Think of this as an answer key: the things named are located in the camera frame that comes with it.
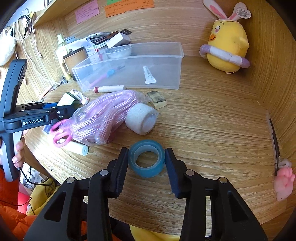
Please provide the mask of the left hand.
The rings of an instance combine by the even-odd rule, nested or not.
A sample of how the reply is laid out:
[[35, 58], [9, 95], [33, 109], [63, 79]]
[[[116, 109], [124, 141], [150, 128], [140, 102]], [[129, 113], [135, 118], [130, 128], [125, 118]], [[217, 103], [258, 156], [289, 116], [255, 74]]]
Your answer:
[[25, 139], [21, 137], [21, 139], [16, 143], [15, 149], [16, 154], [13, 157], [12, 161], [16, 168], [22, 168], [25, 162]]

